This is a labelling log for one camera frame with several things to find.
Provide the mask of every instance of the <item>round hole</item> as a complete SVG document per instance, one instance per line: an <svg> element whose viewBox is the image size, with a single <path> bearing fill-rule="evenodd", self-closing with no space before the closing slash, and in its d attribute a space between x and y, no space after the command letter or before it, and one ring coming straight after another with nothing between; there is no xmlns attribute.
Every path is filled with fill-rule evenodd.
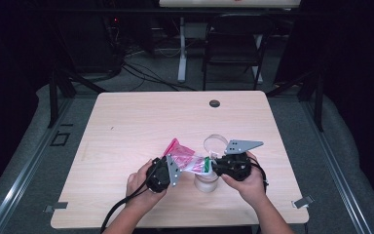
<svg viewBox="0 0 374 234"><path fill-rule="evenodd" d="M210 101L209 105L211 107L217 108L218 106L220 106L220 101L213 99L213 100Z"/></svg>

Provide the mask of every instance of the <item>person's left hand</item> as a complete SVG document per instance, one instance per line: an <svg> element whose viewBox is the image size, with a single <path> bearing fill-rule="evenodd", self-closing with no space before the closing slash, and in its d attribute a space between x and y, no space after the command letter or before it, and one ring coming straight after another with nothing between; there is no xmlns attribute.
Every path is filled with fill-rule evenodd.
<svg viewBox="0 0 374 234"><path fill-rule="evenodd" d="M127 182L127 196L130 196L147 178L147 170L153 165L150 159L144 166L142 166L137 173L131 174ZM154 193L150 191L146 185L141 188L138 196L130 199L125 209L131 209L137 214L143 216L147 214L153 207L166 195L167 191L164 190L161 193Z"/></svg>

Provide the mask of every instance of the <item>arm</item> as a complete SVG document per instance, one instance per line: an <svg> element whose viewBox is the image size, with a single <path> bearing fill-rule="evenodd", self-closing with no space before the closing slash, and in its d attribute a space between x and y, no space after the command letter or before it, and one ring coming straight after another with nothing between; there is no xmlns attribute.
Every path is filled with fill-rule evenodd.
<svg viewBox="0 0 374 234"><path fill-rule="evenodd" d="M145 181L147 170L151 165L152 162L150 160L136 174L129 176L126 196L132 194ZM144 185L144 188L140 191L144 191L145 189L147 189L147 186ZM145 192L132 198L103 233L131 234L144 215L151 211L165 195L166 190L161 193L153 193L147 189Z"/></svg>
<svg viewBox="0 0 374 234"><path fill-rule="evenodd" d="M247 152L247 156L256 159L250 152ZM260 171L256 167L251 168L251 175L244 181L235 181L228 175L221 177L228 185L238 190L243 199L256 211L263 234L293 233L266 196Z"/></svg>

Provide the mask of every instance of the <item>cord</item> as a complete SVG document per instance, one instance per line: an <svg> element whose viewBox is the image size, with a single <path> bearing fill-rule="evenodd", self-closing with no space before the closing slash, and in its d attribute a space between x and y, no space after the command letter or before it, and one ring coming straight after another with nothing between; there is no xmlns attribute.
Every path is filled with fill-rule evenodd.
<svg viewBox="0 0 374 234"><path fill-rule="evenodd" d="M200 42L200 41L202 41L202 40L194 39L192 42L190 42L188 45L186 45L185 49L190 48L191 46L193 46L194 44L196 44L197 42ZM178 48L173 48L173 49L159 48L159 45L157 45L156 47L157 47L156 51L159 51L160 54L162 54L163 56L165 56L167 58L174 57L174 56L180 54L180 52L181 52L181 48L179 48L179 46L178 46ZM172 55L167 55L166 53L163 52L164 50L174 50L174 51L176 51L176 53L174 53Z"/></svg>
<svg viewBox="0 0 374 234"><path fill-rule="evenodd" d="M142 190L141 192L139 192L141 190L141 188L144 187L144 185L147 183L147 181L150 179L151 175L156 172L156 169L158 167L158 164L156 164L156 166L154 167L153 171L151 172L150 175L148 175L148 177L144 180L144 182L141 183L141 185L129 196L125 197L123 200L119 201L118 203L116 203L112 208L111 210L108 212L107 216L105 217L105 220L102 222L102 225L101 225L101 230L100 230L100 233L102 234L105 229L106 229L106 225L108 223L108 220L109 218L111 217L112 214L115 213L115 211L121 207L123 204L127 203L129 200L131 200L132 198L140 195L141 193L147 191L148 188Z"/></svg>
<svg viewBox="0 0 374 234"><path fill-rule="evenodd" d="M251 158L251 157L248 157L250 160L252 160L254 163L251 163L251 165L253 167L256 167L260 170L260 173L262 174L262 177L263 177L263 186L264 186L264 189L265 189L265 192L266 192L266 189L267 189L267 185L269 185L267 179L266 179L266 173L264 172L264 170L262 169L262 167L260 166L259 162L257 162L257 160L255 160L254 158ZM258 228L257 228L257 231L256 231L256 234L261 234L262 233L262 228L259 224Z"/></svg>
<svg viewBox="0 0 374 234"><path fill-rule="evenodd" d="M308 222L305 222L305 234L309 233Z"/></svg>
<svg viewBox="0 0 374 234"><path fill-rule="evenodd" d="M260 166L259 162L257 162L257 160L255 160L255 159L253 159L251 157L248 157L248 158L254 162L254 163L251 163L251 166L256 167L256 168L258 168L260 170L260 173L262 174L262 177L263 177L263 185L264 185L265 192L266 192L267 186L269 185L269 182L266 179L266 173L264 172L264 170Z"/></svg>
<svg viewBox="0 0 374 234"><path fill-rule="evenodd" d="M152 75L149 75L149 74L146 74L144 73L142 70L140 70L139 68L137 68L136 66L140 66L146 70L148 70L149 72L151 72L154 76ZM140 77L136 74L134 74L134 72L130 71L129 68L131 70L133 70L134 72L137 72L139 74L142 74L144 77ZM169 86L171 89L175 90L175 91L179 91L177 90L177 88L183 88L183 89L188 89L188 90L191 90L191 91L196 91L195 89L193 88L190 88L188 86L184 86L184 85L178 85L178 84L173 84L171 82L167 82L165 81L163 78L161 78L159 75L157 75L156 73L154 73L151 69L149 69L148 67L146 66L143 66L143 65L140 65L140 64L137 64L137 63L127 63L125 62L124 65L123 65L123 69L125 69L128 73L130 73L131 75L137 77L137 78L140 78L140 79L143 79L145 81L149 81L149 82L154 82L154 83L159 83L159 84L164 84L164 85L167 85Z"/></svg>
<svg viewBox="0 0 374 234"><path fill-rule="evenodd" d="M99 77L95 77L95 78L86 78L86 80L91 81L92 83L110 80L110 79L114 78L115 76L117 76L118 74L120 74L120 70L113 70L113 71L109 72L108 74L106 74L104 76L99 76Z"/></svg>

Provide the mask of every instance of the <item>gray carpet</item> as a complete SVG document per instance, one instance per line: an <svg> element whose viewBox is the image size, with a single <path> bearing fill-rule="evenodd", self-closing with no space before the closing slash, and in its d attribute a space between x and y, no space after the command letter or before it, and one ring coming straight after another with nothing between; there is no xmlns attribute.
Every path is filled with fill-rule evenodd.
<svg viewBox="0 0 374 234"><path fill-rule="evenodd" d="M187 81L183 84L195 90L202 88L200 42L195 42L188 50ZM267 51L265 65L262 69L263 84L258 87L261 91L270 91L274 88L273 79L281 57L284 42L281 39L272 40ZM155 57L144 53L135 54L126 58L128 64L138 67L145 73L177 84L179 54L175 50L157 51ZM242 74L242 70L229 69L227 73L223 69L210 71L210 77L225 75L225 80L243 79L249 81L251 74ZM172 91L168 85L142 81L135 78L126 70L123 70L113 79L96 82L100 87L111 92L166 92ZM55 230L50 225L52 214L43 213L46 205L57 201L62 186L66 180L78 144L86 127L87 121L94 106L96 95L88 88L75 84L79 93L72 100L65 116L60 120L54 130L51 140L43 149L43 158L24 191L15 211L10 215L3 233L98 233L98 230ZM248 84L231 85L216 83L208 86L213 90L251 90ZM287 154L298 180L303 196L312 195L315 202L308 211L310 233L356 233L350 214L344 200L333 181L332 175L325 164L325 155L316 137L314 127L309 123L309 116L295 97L297 88L291 89L281 97L269 98L280 135L284 142ZM33 157L37 151L37 145L44 137L49 123L49 95L48 87L38 92L40 105L36 115L24 136L19 149L0 180L0 205L6 194L17 178L23 165ZM359 206L364 212L374 233L374 192L370 188L366 177L358 168L357 151L355 142L349 133L343 120L337 113L329 99L324 101L323 109L324 134L331 145L337 160L341 165L349 185L357 197ZM54 134L68 134L68 140L64 146L51 146ZM305 233L303 225L292 225L296 233Z"/></svg>

